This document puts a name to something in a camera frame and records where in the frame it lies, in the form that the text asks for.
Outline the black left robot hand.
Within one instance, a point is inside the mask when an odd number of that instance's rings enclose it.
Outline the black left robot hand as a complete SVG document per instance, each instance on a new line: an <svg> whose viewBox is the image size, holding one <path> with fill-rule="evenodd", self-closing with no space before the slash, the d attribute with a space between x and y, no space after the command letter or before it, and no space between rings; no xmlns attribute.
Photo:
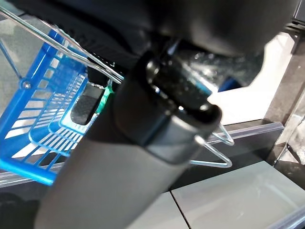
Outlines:
<svg viewBox="0 0 305 229"><path fill-rule="evenodd" d="M37 229L124 229L183 173L221 121L208 102L247 86L295 0L15 0L125 77L42 201Z"/></svg>

